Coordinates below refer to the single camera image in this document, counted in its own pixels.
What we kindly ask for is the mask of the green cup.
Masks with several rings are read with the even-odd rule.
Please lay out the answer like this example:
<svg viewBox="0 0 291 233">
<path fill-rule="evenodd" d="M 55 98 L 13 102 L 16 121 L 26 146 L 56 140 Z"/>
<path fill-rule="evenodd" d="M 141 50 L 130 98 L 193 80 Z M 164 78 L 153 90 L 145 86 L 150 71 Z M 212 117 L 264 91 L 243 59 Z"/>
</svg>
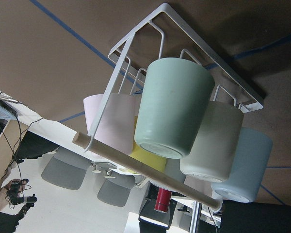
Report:
<svg viewBox="0 0 291 233">
<path fill-rule="evenodd" d="M 213 88 L 214 78 L 195 62 L 180 58 L 152 62 L 139 108 L 136 144 L 166 158 L 187 156 Z"/>
</svg>

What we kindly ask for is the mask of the pink cup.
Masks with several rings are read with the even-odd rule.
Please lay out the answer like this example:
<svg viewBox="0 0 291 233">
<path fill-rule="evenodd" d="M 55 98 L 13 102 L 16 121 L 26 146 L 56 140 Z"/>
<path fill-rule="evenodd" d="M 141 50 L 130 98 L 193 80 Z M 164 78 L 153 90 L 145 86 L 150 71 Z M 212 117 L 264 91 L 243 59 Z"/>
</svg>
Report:
<svg viewBox="0 0 291 233">
<path fill-rule="evenodd" d="M 112 93 L 109 97 L 95 139 L 126 154 L 133 149 L 135 97 Z"/>
</svg>

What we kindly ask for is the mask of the blue cup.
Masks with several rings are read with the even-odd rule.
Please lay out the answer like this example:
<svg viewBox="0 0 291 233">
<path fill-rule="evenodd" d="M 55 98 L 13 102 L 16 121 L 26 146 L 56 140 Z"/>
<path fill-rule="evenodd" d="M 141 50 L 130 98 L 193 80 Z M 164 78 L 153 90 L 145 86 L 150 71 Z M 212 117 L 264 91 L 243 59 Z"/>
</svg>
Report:
<svg viewBox="0 0 291 233">
<path fill-rule="evenodd" d="M 272 151 L 272 139 L 262 132 L 243 127 L 229 178 L 212 183 L 212 190 L 228 200 L 254 202 Z"/>
</svg>

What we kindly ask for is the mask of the beige cup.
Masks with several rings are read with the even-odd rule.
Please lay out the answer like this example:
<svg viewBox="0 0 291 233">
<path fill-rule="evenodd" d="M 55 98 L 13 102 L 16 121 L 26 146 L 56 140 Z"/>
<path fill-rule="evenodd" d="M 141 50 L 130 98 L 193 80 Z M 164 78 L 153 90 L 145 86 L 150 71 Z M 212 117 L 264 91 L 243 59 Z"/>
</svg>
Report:
<svg viewBox="0 0 291 233">
<path fill-rule="evenodd" d="M 180 160 L 181 172 L 208 182 L 226 181 L 242 123 L 240 109 L 217 101 L 209 102 L 191 152 Z"/>
</svg>

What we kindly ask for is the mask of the yellow cup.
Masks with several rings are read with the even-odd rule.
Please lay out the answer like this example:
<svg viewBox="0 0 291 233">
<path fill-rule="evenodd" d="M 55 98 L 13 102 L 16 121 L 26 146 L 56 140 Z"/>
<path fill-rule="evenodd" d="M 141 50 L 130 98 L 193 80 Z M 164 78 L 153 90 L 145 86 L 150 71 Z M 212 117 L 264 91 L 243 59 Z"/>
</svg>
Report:
<svg viewBox="0 0 291 233">
<path fill-rule="evenodd" d="M 152 167 L 160 172 L 164 172 L 166 166 L 166 158 L 148 152 L 133 142 L 133 149 L 130 157 Z"/>
</svg>

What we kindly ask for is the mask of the seated person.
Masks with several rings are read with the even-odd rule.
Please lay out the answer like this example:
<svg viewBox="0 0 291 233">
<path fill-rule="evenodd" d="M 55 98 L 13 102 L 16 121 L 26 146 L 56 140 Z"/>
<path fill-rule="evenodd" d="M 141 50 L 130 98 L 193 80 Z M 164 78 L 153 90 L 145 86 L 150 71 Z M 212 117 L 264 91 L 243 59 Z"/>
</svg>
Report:
<svg viewBox="0 0 291 233">
<path fill-rule="evenodd" d="M 14 179 L 8 184 L 0 188 L 0 233 L 14 233 L 30 208 L 34 207 L 37 197 L 24 196 L 23 192 L 28 186 L 28 179 Z M 21 209 L 17 214 L 7 214 L 3 212 L 5 207 L 14 208 L 21 205 Z"/>
</svg>

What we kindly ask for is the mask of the red bottle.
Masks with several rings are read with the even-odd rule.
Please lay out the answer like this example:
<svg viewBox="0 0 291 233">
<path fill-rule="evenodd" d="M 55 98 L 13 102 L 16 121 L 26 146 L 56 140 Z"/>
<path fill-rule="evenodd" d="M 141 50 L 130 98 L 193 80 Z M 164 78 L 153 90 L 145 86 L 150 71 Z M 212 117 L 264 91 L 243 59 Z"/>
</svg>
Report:
<svg viewBox="0 0 291 233">
<path fill-rule="evenodd" d="M 168 213 L 172 192 L 163 188 L 159 188 L 154 210 L 161 213 Z"/>
</svg>

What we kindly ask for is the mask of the grey office chair two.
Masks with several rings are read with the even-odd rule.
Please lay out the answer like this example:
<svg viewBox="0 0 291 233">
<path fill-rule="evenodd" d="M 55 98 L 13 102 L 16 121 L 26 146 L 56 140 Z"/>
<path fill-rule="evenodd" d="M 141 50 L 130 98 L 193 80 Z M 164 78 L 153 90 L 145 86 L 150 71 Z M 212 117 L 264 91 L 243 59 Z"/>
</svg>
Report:
<svg viewBox="0 0 291 233">
<path fill-rule="evenodd" d="M 100 188 L 97 198 L 109 205 L 124 207 L 129 198 L 131 189 L 135 186 L 133 175 L 112 173 L 113 178 L 107 178 Z"/>
</svg>

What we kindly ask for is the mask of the grey office chair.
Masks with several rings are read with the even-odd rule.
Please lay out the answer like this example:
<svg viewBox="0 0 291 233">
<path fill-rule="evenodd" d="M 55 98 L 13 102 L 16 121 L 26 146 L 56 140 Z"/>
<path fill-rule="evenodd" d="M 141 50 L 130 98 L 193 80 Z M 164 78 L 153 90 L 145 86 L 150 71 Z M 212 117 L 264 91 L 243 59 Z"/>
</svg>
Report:
<svg viewBox="0 0 291 233">
<path fill-rule="evenodd" d="M 78 190 L 91 163 L 91 160 L 59 147 L 44 168 L 41 177 L 56 186 Z"/>
</svg>

